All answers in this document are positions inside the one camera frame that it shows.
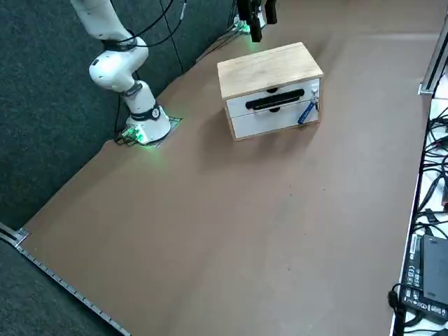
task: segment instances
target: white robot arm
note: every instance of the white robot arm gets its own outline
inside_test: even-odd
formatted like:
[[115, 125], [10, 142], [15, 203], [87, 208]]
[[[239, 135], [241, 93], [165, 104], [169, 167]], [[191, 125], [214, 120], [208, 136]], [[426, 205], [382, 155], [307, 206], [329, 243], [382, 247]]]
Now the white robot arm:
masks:
[[148, 49], [142, 48], [145, 42], [123, 27], [110, 0], [71, 0], [71, 4], [85, 30], [105, 41], [106, 50], [89, 67], [92, 80], [122, 95], [130, 110], [127, 127], [136, 131], [140, 144], [163, 138], [171, 128], [167, 115], [148, 84], [132, 77], [148, 58]]

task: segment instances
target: drawer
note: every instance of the drawer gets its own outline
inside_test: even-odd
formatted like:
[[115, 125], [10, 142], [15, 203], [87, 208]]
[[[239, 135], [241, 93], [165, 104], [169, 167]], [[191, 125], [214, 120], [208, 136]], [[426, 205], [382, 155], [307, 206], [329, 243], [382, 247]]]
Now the drawer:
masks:
[[[291, 85], [279, 87], [279, 89], [273, 93], [269, 93], [268, 91], [262, 91], [262, 92], [257, 92], [257, 93], [253, 93], [253, 94], [248, 94], [247, 96], [232, 98], [232, 99], [229, 99], [226, 101], [227, 110], [228, 110], [229, 116], [231, 118], [236, 118], [236, 117], [245, 116], [245, 115], [252, 114], [252, 113], [257, 113], [259, 111], [267, 110], [268, 108], [262, 108], [259, 111], [257, 111], [253, 108], [247, 108], [246, 103], [252, 102], [257, 99], [278, 96], [278, 95], [285, 94], [287, 92], [292, 92], [294, 90], [301, 90], [301, 89], [304, 92], [303, 92], [303, 95], [300, 97], [299, 102], [309, 101], [313, 97], [313, 94], [312, 94], [313, 89], [317, 90], [316, 96], [317, 97], [319, 96], [319, 85], [320, 85], [320, 79], [316, 78], [316, 79], [311, 79], [311, 80], [301, 82], [301, 83], [294, 83]], [[296, 103], [297, 103], [297, 101], [294, 101], [293, 103], [286, 102], [285, 104], [280, 104], [278, 106], [286, 106], [289, 104], [296, 104]]]
[[[242, 115], [232, 119], [235, 138], [249, 137], [251, 135], [280, 130], [281, 128], [298, 125], [298, 120], [307, 109], [309, 101], [280, 108], [277, 112], [269, 110]], [[319, 112], [313, 108], [304, 124], [319, 119]]]

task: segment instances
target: wooden drawer box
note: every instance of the wooden drawer box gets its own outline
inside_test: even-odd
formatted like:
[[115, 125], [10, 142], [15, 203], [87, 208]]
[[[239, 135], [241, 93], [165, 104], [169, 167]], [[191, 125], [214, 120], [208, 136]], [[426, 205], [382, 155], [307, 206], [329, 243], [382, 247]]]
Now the wooden drawer box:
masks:
[[218, 75], [235, 140], [319, 121], [323, 72], [302, 43], [218, 63]]

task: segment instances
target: dark gray carpet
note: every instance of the dark gray carpet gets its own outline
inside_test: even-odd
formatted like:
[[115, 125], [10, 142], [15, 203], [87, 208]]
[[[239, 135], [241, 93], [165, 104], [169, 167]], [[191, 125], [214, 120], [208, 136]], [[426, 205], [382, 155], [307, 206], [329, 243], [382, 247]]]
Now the dark gray carpet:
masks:
[[13, 247], [0, 241], [0, 335], [119, 334]]
[[[167, 1], [161, 1], [113, 3], [123, 25], [140, 32], [162, 13]], [[188, 3], [181, 28], [150, 48], [139, 69], [154, 95], [227, 28], [231, 0]], [[175, 0], [167, 20], [142, 35], [147, 44], [168, 36], [167, 22], [173, 29], [180, 12]], [[102, 44], [86, 33], [69, 1], [0, 0], [0, 21], [0, 222], [18, 229], [112, 139], [117, 94], [90, 80], [88, 67]], [[123, 125], [127, 109], [121, 112]]]

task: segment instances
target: floor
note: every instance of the floor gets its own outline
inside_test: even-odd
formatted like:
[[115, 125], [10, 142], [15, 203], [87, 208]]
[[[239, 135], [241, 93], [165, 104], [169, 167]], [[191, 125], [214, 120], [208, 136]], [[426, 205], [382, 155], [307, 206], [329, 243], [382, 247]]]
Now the floor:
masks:
[[[279, 1], [173, 82], [158, 149], [101, 152], [22, 247], [133, 335], [386, 335], [430, 101], [417, 95], [446, 1]], [[234, 143], [216, 63], [303, 42], [320, 125]]]
[[118, 333], [0, 241], [1, 336], [112, 336]]

